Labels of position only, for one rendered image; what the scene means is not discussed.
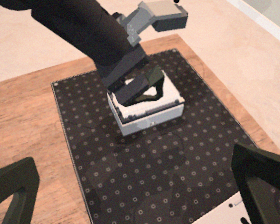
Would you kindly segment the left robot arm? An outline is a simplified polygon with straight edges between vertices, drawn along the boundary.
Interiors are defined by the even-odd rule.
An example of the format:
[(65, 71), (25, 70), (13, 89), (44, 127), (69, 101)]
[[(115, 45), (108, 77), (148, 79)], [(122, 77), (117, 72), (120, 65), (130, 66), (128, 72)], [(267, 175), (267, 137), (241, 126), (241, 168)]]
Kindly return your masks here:
[[(155, 21), (151, 26), (157, 33), (186, 28), (188, 12), (174, 5), (182, 12), (181, 17)], [(0, 0), (0, 6), (14, 11), (31, 9), (34, 20), (70, 44), (85, 40), (102, 15), (97, 0)]]

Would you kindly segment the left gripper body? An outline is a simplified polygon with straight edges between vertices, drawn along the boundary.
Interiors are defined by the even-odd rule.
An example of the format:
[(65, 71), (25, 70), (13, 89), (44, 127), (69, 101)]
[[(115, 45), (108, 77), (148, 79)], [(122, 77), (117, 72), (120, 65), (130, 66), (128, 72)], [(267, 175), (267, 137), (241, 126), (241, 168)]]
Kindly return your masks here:
[(150, 86), (142, 73), (125, 83), (124, 77), (150, 62), (139, 43), (142, 40), (139, 34), (157, 20), (178, 18), (182, 14), (170, 0), (147, 3), (142, 0), (137, 6), (127, 17), (118, 12), (111, 15), (101, 6), (102, 15), (95, 30), (85, 40), (71, 44), (93, 60), (104, 86), (122, 106)]

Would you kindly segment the white well plate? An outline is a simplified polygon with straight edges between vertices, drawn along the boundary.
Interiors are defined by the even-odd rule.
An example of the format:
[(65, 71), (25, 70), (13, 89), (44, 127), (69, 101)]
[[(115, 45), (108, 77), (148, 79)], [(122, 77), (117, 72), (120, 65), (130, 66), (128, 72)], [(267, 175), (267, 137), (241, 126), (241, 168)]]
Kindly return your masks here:
[[(165, 74), (165, 73), (164, 73)], [(142, 111), (149, 111), (152, 110), (154, 108), (175, 102), (175, 99), (179, 99), (181, 100), (181, 97), (179, 96), (179, 92), (177, 91), (177, 89), (174, 87), (174, 85), (172, 84), (172, 82), (169, 80), (169, 78), (166, 76), (165, 74), (165, 83), (164, 83), (164, 96), (162, 97), (162, 99), (159, 99), (158, 101), (154, 101), (154, 102), (142, 102), (133, 106), (129, 106), (129, 107), (124, 107), (120, 104), (118, 104), (114, 94), (114, 98), (118, 104), (118, 107), (120, 109), (120, 111), (122, 112), (122, 115), (125, 118), (128, 118), (128, 115), (132, 115), (134, 116), (134, 114), (142, 112)], [(149, 90), (147, 90), (144, 94), (156, 94), (156, 90), (155, 88), (151, 87)], [(173, 94), (173, 95), (172, 95)], [(138, 106), (138, 107), (136, 107)]]

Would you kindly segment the white flat plate with slots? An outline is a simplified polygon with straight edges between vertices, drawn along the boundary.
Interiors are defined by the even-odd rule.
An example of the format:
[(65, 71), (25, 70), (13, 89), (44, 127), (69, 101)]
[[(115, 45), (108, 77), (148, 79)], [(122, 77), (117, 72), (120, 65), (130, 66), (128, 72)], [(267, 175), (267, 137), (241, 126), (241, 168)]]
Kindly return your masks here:
[(240, 192), (192, 224), (251, 224)]

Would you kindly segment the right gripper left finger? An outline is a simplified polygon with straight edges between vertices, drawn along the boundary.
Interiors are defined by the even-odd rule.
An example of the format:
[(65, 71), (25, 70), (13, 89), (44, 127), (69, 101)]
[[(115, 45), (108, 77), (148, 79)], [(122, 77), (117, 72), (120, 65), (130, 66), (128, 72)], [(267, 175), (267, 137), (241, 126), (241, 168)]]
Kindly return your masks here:
[(33, 157), (0, 169), (0, 203), (13, 194), (2, 224), (31, 224), (39, 183)]

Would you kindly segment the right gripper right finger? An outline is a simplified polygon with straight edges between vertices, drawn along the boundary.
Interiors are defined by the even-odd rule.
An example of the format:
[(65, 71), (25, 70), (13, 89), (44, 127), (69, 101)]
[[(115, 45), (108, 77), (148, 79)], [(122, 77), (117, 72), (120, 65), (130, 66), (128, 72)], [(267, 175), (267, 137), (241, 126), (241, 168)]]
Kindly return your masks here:
[(280, 190), (280, 155), (236, 143), (231, 168), (251, 224), (280, 224), (280, 216), (258, 179)]

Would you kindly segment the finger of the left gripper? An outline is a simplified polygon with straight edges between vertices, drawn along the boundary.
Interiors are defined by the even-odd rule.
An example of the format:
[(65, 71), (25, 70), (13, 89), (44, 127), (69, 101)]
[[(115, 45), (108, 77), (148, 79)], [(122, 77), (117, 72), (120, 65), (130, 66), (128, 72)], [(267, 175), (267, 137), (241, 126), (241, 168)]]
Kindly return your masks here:
[[(137, 97), (135, 97), (133, 100), (131, 100), (129, 103), (127, 103), (124, 107), (133, 106), (133, 105), (136, 105), (136, 104), (139, 104), (142, 102), (158, 101), (159, 99), (161, 99), (164, 96), (163, 95), (163, 85), (164, 85), (164, 81), (165, 81), (165, 75), (164, 75), (163, 71), (161, 70), (161, 68), (159, 67), (159, 65), (156, 65), (155, 67), (153, 67), (144, 76), (146, 77), (150, 86), (146, 90), (144, 90), (142, 93), (140, 93)], [(157, 86), (157, 87), (155, 87), (155, 86)], [(151, 87), (155, 87), (156, 94), (155, 95), (144, 94)]]

